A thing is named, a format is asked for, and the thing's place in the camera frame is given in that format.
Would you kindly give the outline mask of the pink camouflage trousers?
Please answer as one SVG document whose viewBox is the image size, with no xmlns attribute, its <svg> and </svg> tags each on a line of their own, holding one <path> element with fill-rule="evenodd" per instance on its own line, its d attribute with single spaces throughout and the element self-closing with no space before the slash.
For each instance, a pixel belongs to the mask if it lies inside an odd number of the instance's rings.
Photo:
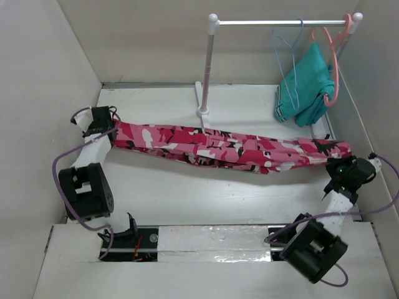
<svg viewBox="0 0 399 299">
<path fill-rule="evenodd" d="M 120 124 L 114 146 L 195 166 L 258 174 L 323 165 L 352 152 L 344 141 L 282 140 L 211 128 L 125 122 Z"/>
</svg>

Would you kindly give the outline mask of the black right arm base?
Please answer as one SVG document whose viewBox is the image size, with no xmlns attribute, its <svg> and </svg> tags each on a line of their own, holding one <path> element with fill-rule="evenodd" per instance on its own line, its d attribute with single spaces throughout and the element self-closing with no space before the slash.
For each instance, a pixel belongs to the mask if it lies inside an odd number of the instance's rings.
<svg viewBox="0 0 399 299">
<path fill-rule="evenodd" d="M 277 244 L 287 244 L 296 233 L 296 228 L 290 228 L 277 237 L 272 237 L 272 243 L 276 243 L 276 245 L 271 245 L 271 260 L 273 262 L 282 261 L 280 258 L 280 251 L 282 251 L 284 247 L 278 246 Z"/>
</svg>

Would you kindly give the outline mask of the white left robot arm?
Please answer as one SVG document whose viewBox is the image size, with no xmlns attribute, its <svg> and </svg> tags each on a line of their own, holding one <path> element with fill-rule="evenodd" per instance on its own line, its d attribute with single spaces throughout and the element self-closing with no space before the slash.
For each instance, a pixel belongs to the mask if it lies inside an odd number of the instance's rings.
<svg viewBox="0 0 399 299">
<path fill-rule="evenodd" d="M 122 245 L 132 247 L 139 238 L 132 215 L 128 216 L 129 225 L 121 227 L 118 233 L 113 232 L 110 224 L 88 225 L 92 219 L 110 217 L 115 207 L 102 166 L 116 141 L 120 126 L 116 116 L 114 106 L 87 107 L 75 112 L 70 122 L 82 130 L 84 144 L 57 157 L 52 170 L 69 219 L 87 230 L 103 230 L 99 237 L 104 241 L 117 238 Z"/>
</svg>

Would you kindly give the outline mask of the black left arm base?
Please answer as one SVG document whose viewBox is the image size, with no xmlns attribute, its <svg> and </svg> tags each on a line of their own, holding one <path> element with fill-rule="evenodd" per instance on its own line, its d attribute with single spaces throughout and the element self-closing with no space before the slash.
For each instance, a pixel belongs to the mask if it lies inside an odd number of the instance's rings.
<svg viewBox="0 0 399 299">
<path fill-rule="evenodd" d="M 104 262 L 156 262 L 159 227 L 139 226 L 134 235 L 129 229 L 115 233 Z"/>
</svg>

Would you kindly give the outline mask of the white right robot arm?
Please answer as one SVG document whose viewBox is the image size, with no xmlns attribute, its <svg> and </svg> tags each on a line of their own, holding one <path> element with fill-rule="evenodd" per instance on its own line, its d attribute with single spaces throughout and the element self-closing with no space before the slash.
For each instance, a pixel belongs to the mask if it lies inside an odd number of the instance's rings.
<svg viewBox="0 0 399 299">
<path fill-rule="evenodd" d="M 299 215 L 288 229 L 288 242 L 280 258 L 294 267 L 310 283 L 318 283 L 346 253 L 340 238 L 345 217 L 356 205 L 357 191 L 370 183 L 381 170 L 374 155 L 367 159 L 350 156 L 330 159 L 326 164 L 330 181 L 324 187 L 325 216 Z"/>
</svg>

